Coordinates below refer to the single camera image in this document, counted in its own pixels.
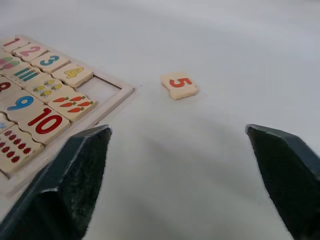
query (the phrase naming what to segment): blue number 3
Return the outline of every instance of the blue number 3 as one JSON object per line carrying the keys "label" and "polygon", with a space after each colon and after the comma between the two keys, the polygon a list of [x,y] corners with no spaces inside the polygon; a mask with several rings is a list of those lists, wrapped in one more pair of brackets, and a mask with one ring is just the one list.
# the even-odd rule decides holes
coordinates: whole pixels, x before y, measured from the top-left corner
{"label": "blue number 3", "polygon": [[50,59],[48,60],[48,62],[42,60],[42,61],[40,62],[40,64],[41,64],[42,66],[48,66],[48,65],[50,65],[50,64],[53,64],[54,61],[59,60],[59,58],[60,58],[59,56],[50,56]]}
{"label": "blue number 3", "polygon": [[25,107],[28,107],[29,105],[31,105],[34,102],[34,98],[32,96],[23,96],[20,97],[16,102],[15,105],[16,106],[10,106],[7,108],[8,111],[12,111],[12,110],[18,110],[18,109],[23,109]]}

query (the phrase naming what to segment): wooden puzzle board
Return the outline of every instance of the wooden puzzle board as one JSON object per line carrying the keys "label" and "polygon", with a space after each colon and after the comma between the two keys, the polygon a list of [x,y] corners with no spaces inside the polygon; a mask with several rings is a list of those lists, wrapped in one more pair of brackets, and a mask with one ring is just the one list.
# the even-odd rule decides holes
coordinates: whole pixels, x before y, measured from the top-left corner
{"label": "wooden puzzle board", "polygon": [[44,151],[32,159],[20,172],[14,174],[10,179],[3,174],[0,174],[0,195],[8,197],[12,197],[21,187],[29,183],[35,174],[48,164],[70,136],[93,127],[135,90],[133,86],[102,73],[94,67],[87,66],[86,64],[37,42],[30,37],[25,35],[17,35],[17,37],[30,43],[42,45],[49,51],[58,53],[61,56],[70,59],[75,64],[91,69],[93,78],[76,88],[76,91],[87,95],[92,100],[97,101],[98,104],[83,118],[73,122],[71,127],[67,128],[62,135],[56,137],[52,142],[47,144]]}

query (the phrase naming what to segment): white background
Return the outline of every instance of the white background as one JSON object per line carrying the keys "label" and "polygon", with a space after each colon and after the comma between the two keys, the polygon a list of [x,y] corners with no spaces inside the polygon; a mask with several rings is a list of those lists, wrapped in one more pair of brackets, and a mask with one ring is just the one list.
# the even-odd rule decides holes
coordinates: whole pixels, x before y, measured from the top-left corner
{"label": "white background", "polygon": [[[86,240],[290,240],[245,134],[254,123],[320,151],[314,0],[1,0],[0,37],[25,34],[137,92],[110,124]],[[175,101],[160,75],[186,72]]]}

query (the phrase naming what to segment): bee illustration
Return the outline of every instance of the bee illustration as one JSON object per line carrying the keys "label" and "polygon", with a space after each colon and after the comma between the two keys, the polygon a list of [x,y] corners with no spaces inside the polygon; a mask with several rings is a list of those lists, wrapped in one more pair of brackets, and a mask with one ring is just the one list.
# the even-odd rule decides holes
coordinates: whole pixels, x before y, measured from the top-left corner
{"label": "bee illustration", "polygon": [[51,87],[51,90],[58,91],[61,87],[62,87],[61,84],[56,84],[56,85],[53,85],[53,86]]}
{"label": "bee illustration", "polygon": [[51,94],[51,91],[50,91],[50,90],[41,91],[40,96],[46,98],[46,97],[48,97],[50,94]]}
{"label": "bee illustration", "polygon": [[44,84],[45,86],[51,86],[51,85],[54,84],[54,83],[55,83],[55,80],[51,79],[51,80],[49,80],[49,81],[45,81],[43,84]]}
{"label": "bee illustration", "polygon": [[44,89],[45,87],[44,86],[35,86],[34,88],[33,88],[33,91],[34,92],[36,92],[36,93],[38,93],[38,92],[40,92],[42,89]]}

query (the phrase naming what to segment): wooden puzzle tile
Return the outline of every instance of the wooden puzzle tile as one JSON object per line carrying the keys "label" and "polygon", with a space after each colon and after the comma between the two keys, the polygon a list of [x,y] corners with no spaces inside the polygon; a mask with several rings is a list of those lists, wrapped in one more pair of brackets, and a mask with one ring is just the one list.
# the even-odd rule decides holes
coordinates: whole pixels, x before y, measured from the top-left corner
{"label": "wooden puzzle tile", "polygon": [[20,171],[44,146],[14,125],[0,134],[0,170],[7,175]]}
{"label": "wooden puzzle tile", "polygon": [[0,73],[9,78],[17,69],[27,65],[26,62],[23,62],[18,57],[6,56],[0,59]]}
{"label": "wooden puzzle tile", "polygon": [[48,52],[48,50],[40,44],[29,43],[26,46],[14,50],[13,54],[25,62],[30,63],[33,59],[36,59],[46,52]]}
{"label": "wooden puzzle tile", "polygon": [[19,68],[9,79],[25,89],[28,85],[33,85],[37,80],[48,76],[47,73],[42,72],[39,68],[30,65]]}
{"label": "wooden puzzle tile", "polygon": [[44,72],[51,74],[59,68],[70,63],[70,60],[59,56],[54,52],[47,52],[31,61],[31,65],[42,69]]}
{"label": "wooden puzzle tile", "polygon": [[64,67],[55,71],[52,76],[55,79],[65,82],[70,87],[77,88],[91,79],[94,75],[93,72],[86,67],[69,63],[68,65],[65,65]]}
{"label": "wooden puzzle tile", "polygon": [[67,94],[56,96],[48,105],[71,122],[75,122],[90,112],[97,105],[97,102],[73,90]]}
{"label": "wooden puzzle tile", "polygon": [[14,37],[7,37],[2,41],[0,41],[0,47],[4,49],[4,51],[11,53],[13,50],[21,48],[27,45],[28,43],[29,43],[28,41],[20,37],[14,36]]}
{"label": "wooden puzzle tile", "polygon": [[191,78],[183,72],[173,72],[161,76],[161,83],[174,100],[190,97],[198,93]]}
{"label": "wooden puzzle tile", "polygon": [[26,87],[26,90],[36,96],[45,104],[54,100],[56,96],[65,96],[69,92],[74,92],[73,88],[64,85],[60,80],[54,79],[51,75],[38,79]]}
{"label": "wooden puzzle tile", "polygon": [[13,125],[15,125],[15,123],[13,121],[9,121],[6,115],[0,112],[0,134],[11,128]]}
{"label": "wooden puzzle tile", "polygon": [[17,84],[4,76],[0,76],[0,100],[4,101],[5,98],[10,97],[12,94],[20,90],[21,87]]}
{"label": "wooden puzzle tile", "polygon": [[9,52],[4,51],[3,49],[0,49],[0,59],[3,59],[5,57],[12,57],[12,55]]}
{"label": "wooden puzzle tile", "polygon": [[42,101],[26,90],[21,90],[7,97],[5,101],[0,101],[0,112],[6,113],[11,121],[18,122],[30,116],[42,105]]}
{"label": "wooden puzzle tile", "polygon": [[70,122],[47,105],[39,107],[32,114],[18,122],[20,128],[40,143],[48,144],[70,127]]}

